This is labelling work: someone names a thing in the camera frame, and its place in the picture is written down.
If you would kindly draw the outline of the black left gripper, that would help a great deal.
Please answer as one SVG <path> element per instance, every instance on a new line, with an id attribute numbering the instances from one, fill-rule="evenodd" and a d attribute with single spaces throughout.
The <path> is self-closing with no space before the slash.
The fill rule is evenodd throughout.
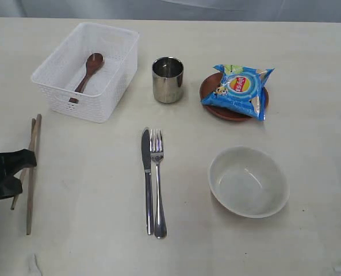
<path id="1" fill-rule="evenodd" d="M 11 198 L 23 192 L 20 179 L 11 177 L 4 181 L 5 176 L 15 175 L 22 169 L 36 166 L 35 153 L 28 149 L 0 153 L 0 199 Z"/>

